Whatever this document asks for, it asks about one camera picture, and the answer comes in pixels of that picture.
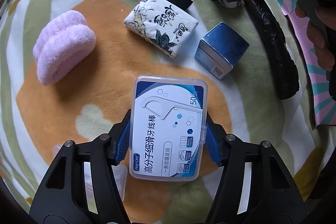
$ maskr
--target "blue box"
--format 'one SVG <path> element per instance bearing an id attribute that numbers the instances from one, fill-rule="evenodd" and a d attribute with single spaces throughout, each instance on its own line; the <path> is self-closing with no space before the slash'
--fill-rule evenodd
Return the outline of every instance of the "blue box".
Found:
<path id="1" fill-rule="evenodd" d="M 224 22 L 199 41 L 195 59 L 219 80 L 223 79 L 250 45 Z"/>

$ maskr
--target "finger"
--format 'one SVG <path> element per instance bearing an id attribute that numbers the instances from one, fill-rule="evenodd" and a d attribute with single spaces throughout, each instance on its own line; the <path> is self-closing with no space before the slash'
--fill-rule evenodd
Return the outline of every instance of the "finger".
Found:
<path id="1" fill-rule="evenodd" d="M 296 3 L 295 14 L 300 18 L 304 18 L 307 16 L 306 12 L 302 9 L 302 7 L 298 3 Z"/>
<path id="2" fill-rule="evenodd" d="M 324 48 L 326 42 L 320 30 L 313 26 L 313 24 L 309 21 L 307 26 L 307 37 L 308 39 L 313 42 L 314 45 L 318 46 L 319 48 Z"/>
<path id="3" fill-rule="evenodd" d="M 319 48 L 317 46 L 314 46 L 314 50 L 320 68 L 331 71 L 335 64 L 335 57 L 330 50 L 327 48 Z"/>
<path id="4" fill-rule="evenodd" d="M 317 8 L 316 14 L 319 19 L 329 28 L 336 30 L 336 7 L 332 8 Z"/>

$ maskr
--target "fabric surface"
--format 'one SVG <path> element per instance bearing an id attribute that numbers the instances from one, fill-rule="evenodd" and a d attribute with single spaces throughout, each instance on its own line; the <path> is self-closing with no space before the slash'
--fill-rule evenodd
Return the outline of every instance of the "fabric surface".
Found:
<path id="1" fill-rule="evenodd" d="M 280 101 L 257 31 L 243 5 L 193 0 L 189 13 L 199 20 L 191 38 L 171 60 L 123 20 L 140 0 L 9 0 L 0 21 L 0 175 L 29 211 L 36 189 L 53 159 L 54 145 L 68 139 L 92 140 L 120 122 L 131 104 L 134 79 L 142 73 L 205 80 L 208 111 L 227 133 L 243 141 L 269 140 L 307 198 L 335 147 L 335 129 L 315 128 L 311 86 L 287 19 L 276 0 L 267 0 L 286 35 L 300 77 L 300 90 Z M 55 85 L 36 77 L 32 49 L 43 27 L 58 15 L 77 10 L 96 34 L 96 47 Z M 195 59 L 199 39 L 219 22 L 238 32 L 250 47 L 238 65 L 218 81 Z M 214 199 L 221 169 L 203 150 L 200 176 L 189 183 L 127 177 L 124 205 L 132 221 L 203 222 Z M 246 165 L 240 212 L 248 203 L 250 165 Z"/>

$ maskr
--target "qr code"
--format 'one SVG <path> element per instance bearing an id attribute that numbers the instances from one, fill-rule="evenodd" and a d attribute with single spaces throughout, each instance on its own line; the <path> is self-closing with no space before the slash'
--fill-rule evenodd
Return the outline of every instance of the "qr code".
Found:
<path id="1" fill-rule="evenodd" d="M 212 71 L 211 71 L 217 78 L 220 78 L 222 76 L 222 74 L 224 73 L 223 71 L 221 71 L 220 68 L 218 68 L 217 66 L 215 66 Z"/>

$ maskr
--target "plastic box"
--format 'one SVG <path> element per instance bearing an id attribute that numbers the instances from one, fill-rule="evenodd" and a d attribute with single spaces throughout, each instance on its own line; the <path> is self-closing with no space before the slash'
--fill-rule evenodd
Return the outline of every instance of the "plastic box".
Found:
<path id="1" fill-rule="evenodd" d="M 203 80 L 141 75 L 130 130 L 135 178 L 191 181 L 199 175 L 206 137 L 208 85 Z"/>

